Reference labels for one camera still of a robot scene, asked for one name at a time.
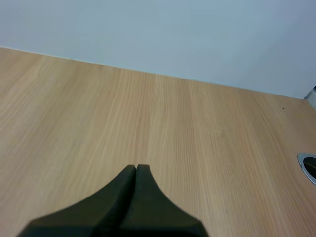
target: white wall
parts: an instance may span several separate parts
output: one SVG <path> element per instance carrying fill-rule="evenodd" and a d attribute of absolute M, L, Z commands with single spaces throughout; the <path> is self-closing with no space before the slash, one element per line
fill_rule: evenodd
<path fill-rule="evenodd" d="M 0 0 L 0 45 L 303 98 L 316 0 Z"/>

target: black plastic tip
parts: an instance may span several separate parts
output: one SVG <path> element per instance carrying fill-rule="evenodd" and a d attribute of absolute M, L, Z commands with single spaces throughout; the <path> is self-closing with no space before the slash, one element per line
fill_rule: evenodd
<path fill-rule="evenodd" d="M 120 229 L 121 236 L 208 236 L 201 221 L 163 194 L 148 165 L 137 167 L 134 195 Z"/>
<path fill-rule="evenodd" d="M 64 210 L 31 221 L 19 236 L 117 236 L 132 199 L 135 173 L 135 166 L 128 165 L 95 194 Z"/>

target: desk surface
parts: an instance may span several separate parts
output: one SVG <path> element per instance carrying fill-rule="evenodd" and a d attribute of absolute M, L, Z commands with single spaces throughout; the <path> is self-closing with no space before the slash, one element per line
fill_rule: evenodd
<path fill-rule="evenodd" d="M 140 163 L 212 237 L 316 233 L 307 101 L 3 48 L 0 62 L 0 236 Z"/>

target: wooden desk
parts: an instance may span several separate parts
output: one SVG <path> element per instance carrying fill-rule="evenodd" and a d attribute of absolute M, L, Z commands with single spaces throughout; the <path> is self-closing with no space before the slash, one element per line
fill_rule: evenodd
<path fill-rule="evenodd" d="M 3 48 L 0 63 L 0 236 L 140 163 L 212 237 L 315 236 L 307 101 Z"/>

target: black object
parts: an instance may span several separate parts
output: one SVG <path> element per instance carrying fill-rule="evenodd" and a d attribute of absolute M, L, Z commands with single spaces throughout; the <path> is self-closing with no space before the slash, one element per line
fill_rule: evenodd
<path fill-rule="evenodd" d="M 148 165 L 128 165 L 90 197 L 31 221 L 19 237 L 207 237 L 201 221 L 176 207 Z"/>

